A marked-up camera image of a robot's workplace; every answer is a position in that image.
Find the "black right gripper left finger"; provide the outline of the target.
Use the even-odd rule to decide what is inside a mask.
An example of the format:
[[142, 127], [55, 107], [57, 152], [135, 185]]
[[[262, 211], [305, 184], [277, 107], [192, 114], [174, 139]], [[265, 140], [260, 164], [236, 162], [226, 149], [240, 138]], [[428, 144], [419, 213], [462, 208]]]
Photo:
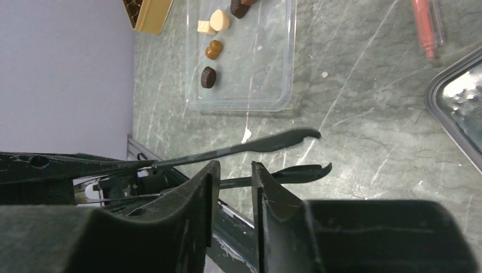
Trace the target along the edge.
[[120, 216], [66, 205], [1, 207], [2, 272], [202, 272], [220, 163]]

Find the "white heart chocolate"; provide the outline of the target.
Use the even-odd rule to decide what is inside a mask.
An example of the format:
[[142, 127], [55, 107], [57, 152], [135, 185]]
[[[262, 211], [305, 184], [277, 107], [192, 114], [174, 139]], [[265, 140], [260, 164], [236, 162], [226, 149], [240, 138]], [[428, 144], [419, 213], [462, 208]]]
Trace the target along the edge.
[[217, 9], [212, 13], [209, 23], [214, 31], [220, 32], [229, 28], [230, 18], [223, 10]]

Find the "dark ribbed chocolate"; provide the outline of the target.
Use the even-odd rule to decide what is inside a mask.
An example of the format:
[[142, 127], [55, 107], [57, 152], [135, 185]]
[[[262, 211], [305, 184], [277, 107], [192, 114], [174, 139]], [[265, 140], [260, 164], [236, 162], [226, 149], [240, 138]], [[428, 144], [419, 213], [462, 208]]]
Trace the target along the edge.
[[205, 89], [210, 89], [215, 85], [216, 80], [217, 71], [209, 66], [204, 67], [200, 78], [201, 86]]

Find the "caramel ribbed chocolate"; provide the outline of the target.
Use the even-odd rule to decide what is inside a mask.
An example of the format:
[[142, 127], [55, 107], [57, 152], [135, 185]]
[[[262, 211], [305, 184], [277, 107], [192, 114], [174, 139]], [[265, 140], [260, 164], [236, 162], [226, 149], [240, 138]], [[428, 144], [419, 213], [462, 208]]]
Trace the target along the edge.
[[219, 40], [212, 40], [205, 49], [205, 56], [210, 60], [216, 60], [222, 51], [223, 43]]

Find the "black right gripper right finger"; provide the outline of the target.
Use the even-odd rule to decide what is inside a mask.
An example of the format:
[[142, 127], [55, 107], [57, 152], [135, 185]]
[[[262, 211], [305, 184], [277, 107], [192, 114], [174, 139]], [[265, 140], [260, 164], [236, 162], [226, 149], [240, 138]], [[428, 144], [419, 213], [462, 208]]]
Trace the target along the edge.
[[252, 162], [260, 272], [478, 272], [451, 213], [429, 200], [302, 200]]

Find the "white cube chocolate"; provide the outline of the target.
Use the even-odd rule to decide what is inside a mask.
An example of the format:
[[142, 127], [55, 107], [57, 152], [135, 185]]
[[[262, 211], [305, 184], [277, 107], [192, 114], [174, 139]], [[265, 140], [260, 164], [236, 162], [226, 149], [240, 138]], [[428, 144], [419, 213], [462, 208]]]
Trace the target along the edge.
[[211, 27], [209, 20], [199, 20], [197, 32], [208, 35], [215, 35], [217, 33], [216, 30]]

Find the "gold chocolate tin box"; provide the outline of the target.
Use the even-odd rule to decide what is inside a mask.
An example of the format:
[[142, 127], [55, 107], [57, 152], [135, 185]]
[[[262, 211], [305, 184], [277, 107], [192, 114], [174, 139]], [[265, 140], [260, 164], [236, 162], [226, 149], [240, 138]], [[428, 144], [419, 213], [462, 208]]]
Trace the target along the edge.
[[172, 0], [123, 0], [134, 31], [159, 35], [170, 12]]

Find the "black metal tongs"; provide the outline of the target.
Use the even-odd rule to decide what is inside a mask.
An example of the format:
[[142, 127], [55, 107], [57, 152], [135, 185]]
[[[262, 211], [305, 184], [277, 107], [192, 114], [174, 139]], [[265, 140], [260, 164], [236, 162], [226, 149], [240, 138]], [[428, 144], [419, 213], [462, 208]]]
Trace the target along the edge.
[[95, 175], [75, 183], [76, 204], [80, 206], [137, 204], [153, 200], [185, 182], [178, 170], [181, 166], [195, 167], [202, 162], [220, 160], [227, 167], [227, 177], [221, 181], [221, 189], [249, 187], [251, 178], [241, 177], [251, 154], [265, 155], [298, 146], [306, 138], [320, 139], [321, 133], [310, 128], [295, 128], [265, 136], [230, 147], [220, 148], [177, 159], [149, 161], [146, 154], [137, 154], [137, 163], [143, 166], [134, 170], [114, 171], [109, 175]]

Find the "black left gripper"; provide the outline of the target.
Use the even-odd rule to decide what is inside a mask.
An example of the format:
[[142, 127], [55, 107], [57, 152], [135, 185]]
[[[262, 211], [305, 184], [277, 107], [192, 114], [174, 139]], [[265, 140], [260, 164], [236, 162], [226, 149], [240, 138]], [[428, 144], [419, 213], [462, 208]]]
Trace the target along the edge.
[[153, 160], [90, 154], [1, 153], [1, 205], [74, 205], [73, 180], [133, 173]]

